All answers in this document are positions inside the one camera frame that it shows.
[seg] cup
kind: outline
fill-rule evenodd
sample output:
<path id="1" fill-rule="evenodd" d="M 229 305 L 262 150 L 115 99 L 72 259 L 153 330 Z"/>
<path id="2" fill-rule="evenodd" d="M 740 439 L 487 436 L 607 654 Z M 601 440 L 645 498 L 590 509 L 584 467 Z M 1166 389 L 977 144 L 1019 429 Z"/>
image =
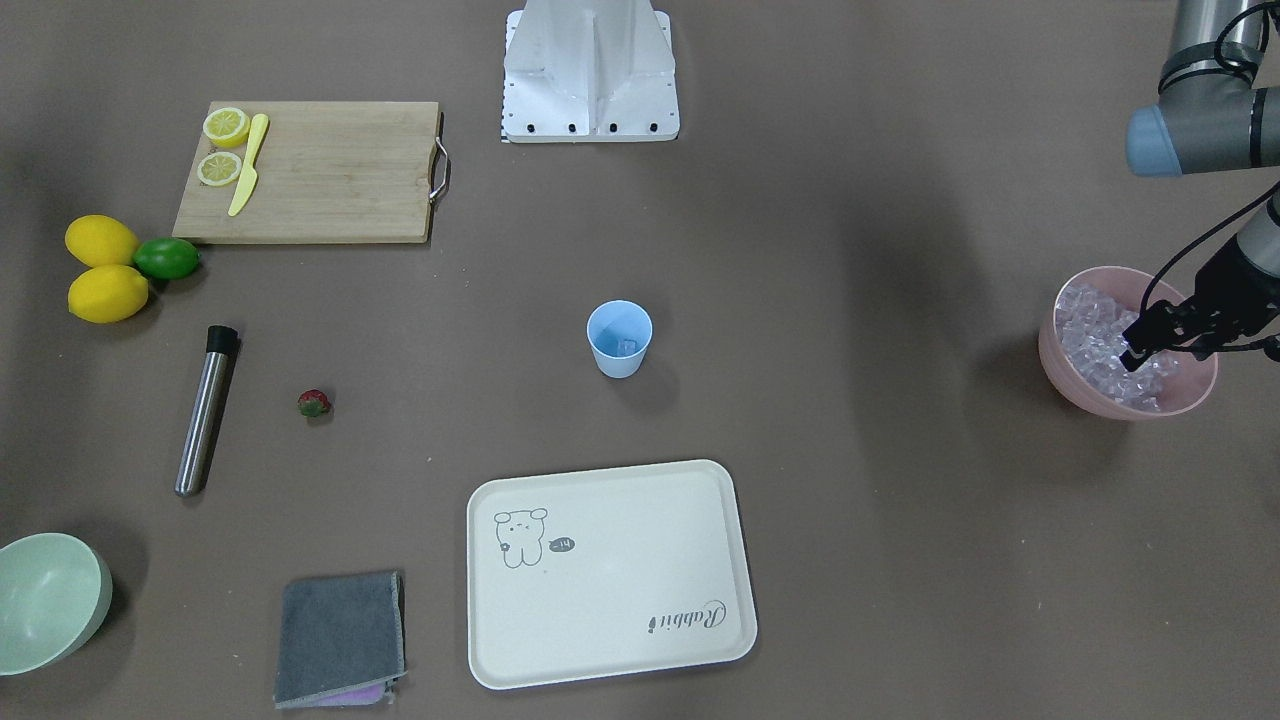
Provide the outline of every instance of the cup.
<path id="1" fill-rule="evenodd" d="M 630 377 L 640 368 L 653 340 L 653 320 L 630 300 L 611 300 L 586 319 L 586 340 L 600 372 L 611 378 Z"/>

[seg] knife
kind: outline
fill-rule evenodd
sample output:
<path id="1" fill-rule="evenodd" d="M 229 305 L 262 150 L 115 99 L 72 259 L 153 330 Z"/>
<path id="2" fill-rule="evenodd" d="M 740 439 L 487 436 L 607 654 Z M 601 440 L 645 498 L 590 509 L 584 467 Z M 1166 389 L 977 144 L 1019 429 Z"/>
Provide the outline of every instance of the knife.
<path id="1" fill-rule="evenodd" d="M 232 196 L 232 206 L 227 209 L 227 214 L 233 218 L 239 215 L 239 211 L 244 209 L 248 196 L 253 195 L 253 188 L 257 187 L 257 170 L 253 169 L 253 163 L 257 160 L 259 149 L 262 147 L 268 122 L 266 115 L 259 113 L 248 123 L 248 147 L 244 149 L 241 179 L 236 183 L 236 195 Z"/>

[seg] gray towel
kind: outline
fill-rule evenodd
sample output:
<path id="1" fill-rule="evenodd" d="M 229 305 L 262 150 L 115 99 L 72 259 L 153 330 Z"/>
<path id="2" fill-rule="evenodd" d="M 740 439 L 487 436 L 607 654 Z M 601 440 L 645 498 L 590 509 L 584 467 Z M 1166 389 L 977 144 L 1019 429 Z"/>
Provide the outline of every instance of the gray towel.
<path id="1" fill-rule="evenodd" d="M 367 705 L 388 696 L 404 674 L 399 585 L 398 571 L 289 583 L 275 707 Z"/>

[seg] white tray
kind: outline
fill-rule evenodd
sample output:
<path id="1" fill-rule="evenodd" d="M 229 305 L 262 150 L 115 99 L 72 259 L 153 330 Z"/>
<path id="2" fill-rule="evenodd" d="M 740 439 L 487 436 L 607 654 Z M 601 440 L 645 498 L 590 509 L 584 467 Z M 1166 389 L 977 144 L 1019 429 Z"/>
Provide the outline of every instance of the white tray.
<path id="1" fill-rule="evenodd" d="M 493 689 L 742 657 L 756 625 L 732 478 L 687 460 L 480 486 L 467 628 Z"/>

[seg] cutting board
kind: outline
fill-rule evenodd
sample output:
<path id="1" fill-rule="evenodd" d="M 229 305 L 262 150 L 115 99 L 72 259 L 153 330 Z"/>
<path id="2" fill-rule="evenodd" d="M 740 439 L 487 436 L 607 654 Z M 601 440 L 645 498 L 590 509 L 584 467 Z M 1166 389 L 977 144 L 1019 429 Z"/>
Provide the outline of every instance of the cutting board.
<path id="1" fill-rule="evenodd" d="M 216 101 L 270 118 L 257 187 L 234 218 L 236 183 L 209 187 L 196 168 L 215 147 L 201 132 L 173 225 L 196 243 L 425 242 L 438 102 Z M 229 149 L 241 158 L 244 145 Z"/>

